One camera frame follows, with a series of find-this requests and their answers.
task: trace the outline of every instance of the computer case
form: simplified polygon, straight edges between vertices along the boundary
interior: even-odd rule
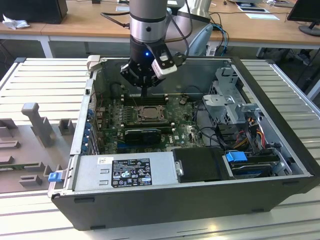
[[[1,0],[0,16],[27,22],[60,24],[67,14],[66,0]]]

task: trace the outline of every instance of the barcode sticker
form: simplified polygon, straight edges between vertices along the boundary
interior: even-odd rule
[[[97,164],[112,164],[113,160],[114,160],[113,156],[98,157]]]

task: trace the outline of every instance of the white paper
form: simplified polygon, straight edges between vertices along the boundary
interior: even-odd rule
[[[97,164],[111,164],[113,160],[114,160],[113,156],[98,157]]]
[[[177,1],[168,0],[169,5],[178,5]]]
[[[16,29],[21,29],[21,28],[27,28],[30,27],[30,25],[27,23],[27,21],[25,20],[13,20],[10,19],[8,17],[6,17],[5,15],[3,16],[3,21],[2,23],[10,29],[16,30]]]
[[[246,13],[249,18],[251,19],[262,19],[262,20],[280,20],[275,15],[270,14],[255,14],[255,13]]]
[[[129,12],[130,7],[129,6],[116,6],[115,11],[116,12]]]

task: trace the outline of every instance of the floor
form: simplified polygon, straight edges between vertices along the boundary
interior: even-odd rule
[[[50,42],[50,45],[57,58],[86,58],[92,54],[123,57],[128,56],[130,53],[129,43],[90,42],[88,44],[90,53],[86,53],[83,42],[53,41]],[[228,48],[225,56],[238,56],[241,59],[257,59],[257,50],[256,47],[231,46]],[[300,60],[294,57],[294,53],[297,54],[299,51],[299,49],[291,50],[287,57],[280,61],[284,49],[269,49],[264,57],[274,60],[288,77],[296,82],[301,72],[306,68]],[[313,57],[316,52],[316,50],[313,50],[311,57]],[[5,75],[7,69],[9,69],[17,57],[44,58],[45,55],[38,41],[2,40],[2,45],[0,45],[0,79]],[[320,54],[316,56],[312,66],[308,67],[301,76],[298,84],[299,87],[303,85],[305,80],[313,74],[319,65]],[[320,106],[320,96],[317,96],[314,102],[317,106]]]

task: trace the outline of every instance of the black plastic cover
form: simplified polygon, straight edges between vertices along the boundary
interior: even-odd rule
[[[182,165],[179,183],[211,182],[231,179],[224,160],[224,151],[216,147],[176,148],[175,162]]]

